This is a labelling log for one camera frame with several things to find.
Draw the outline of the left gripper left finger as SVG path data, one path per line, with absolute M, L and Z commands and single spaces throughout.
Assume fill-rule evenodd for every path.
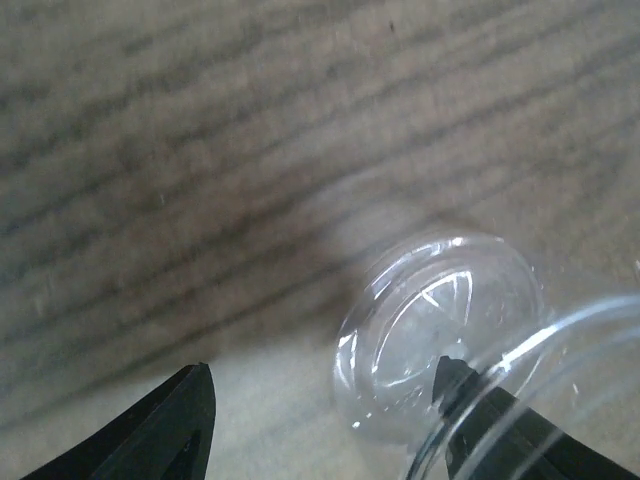
M 210 367 L 187 365 L 28 479 L 203 479 L 216 417 Z

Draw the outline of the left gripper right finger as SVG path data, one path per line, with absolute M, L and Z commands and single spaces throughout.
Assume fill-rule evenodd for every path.
M 437 364 L 433 398 L 439 413 L 454 428 L 446 448 L 449 478 L 454 478 L 477 453 L 483 440 L 489 449 L 479 455 L 466 479 L 636 479 L 637 474 L 591 449 L 531 408 L 524 408 L 504 426 L 518 400 L 496 387 L 483 389 L 485 379 L 465 361 L 442 356 Z

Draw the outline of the clear plastic cup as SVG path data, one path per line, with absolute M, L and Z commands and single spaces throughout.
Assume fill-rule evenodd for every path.
M 368 272 L 337 337 L 336 406 L 371 479 L 449 478 L 454 428 L 433 398 L 442 356 L 639 475 L 639 293 L 505 240 L 444 230 Z

